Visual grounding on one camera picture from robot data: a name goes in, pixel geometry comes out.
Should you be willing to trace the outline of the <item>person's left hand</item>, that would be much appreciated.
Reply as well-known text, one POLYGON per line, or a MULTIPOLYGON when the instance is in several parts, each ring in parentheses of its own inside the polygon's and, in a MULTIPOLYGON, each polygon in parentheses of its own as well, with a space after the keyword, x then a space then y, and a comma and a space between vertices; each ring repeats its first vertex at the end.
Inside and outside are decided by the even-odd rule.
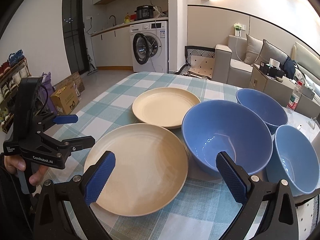
MULTIPOLYGON (((16 174, 17 170, 25 171, 26 164, 24 159, 19 155, 11 155, 4 157, 4 165, 6 170, 11 174, 16 174)), ((37 186, 43 180, 48 167, 40 165, 38 170, 29 178, 29 183, 37 186)))

